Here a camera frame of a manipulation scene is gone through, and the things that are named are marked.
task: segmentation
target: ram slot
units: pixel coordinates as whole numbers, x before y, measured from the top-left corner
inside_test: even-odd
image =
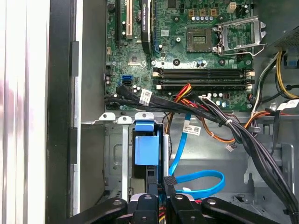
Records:
[[[245,78],[245,73],[241,69],[154,69],[155,75],[163,79],[236,79]]]
[[[126,38],[133,39],[133,0],[127,0]]]
[[[115,0],[115,44],[121,46],[121,0]]]
[[[153,84],[160,90],[179,90],[190,83],[195,90],[246,90],[252,87],[245,80],[156,80]]]

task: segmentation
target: black ram slot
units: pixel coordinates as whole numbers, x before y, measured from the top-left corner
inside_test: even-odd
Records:
[[[115,0],[115,44],[119,48],[121,46],[121,0]]]
[[[195,90],[245,90],[250,82],[241,80],[155,80],[163,90],[179,90],[190,83]]]
[[[241,69],[153,69],[163,79],[187,79],[187,78],[244,78],[244,71]]]

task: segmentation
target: blue plastic tab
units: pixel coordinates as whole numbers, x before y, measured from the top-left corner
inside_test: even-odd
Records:
[[[153,121],[136,121],[135,131],[137,132],[153,132],[154,122]]]
[[[157,166],[159,164],[159,140],[159,131],[157,132],[157,136],[136,136],[136,165]]]

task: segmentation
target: motherboard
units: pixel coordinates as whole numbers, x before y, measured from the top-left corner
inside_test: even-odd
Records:
[[[252,7],[248,0],[108,0],[106,94],[124,84],[173,100],[190,83],[225,111],[249,111],[252,49],[242,46],[254,42]]]

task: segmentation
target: gray metal panel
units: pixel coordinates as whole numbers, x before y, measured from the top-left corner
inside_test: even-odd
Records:
[[[104,127],[82,125],[80,210],[92,207],[104,193]]]
[[[81,122],[92,123],[104,112],[106,1],[83,1]]]
[[[272,45],[299,25],[299,1],[256,0],[255,2],[254,14],[267,25],[267,35],[263,43]]]

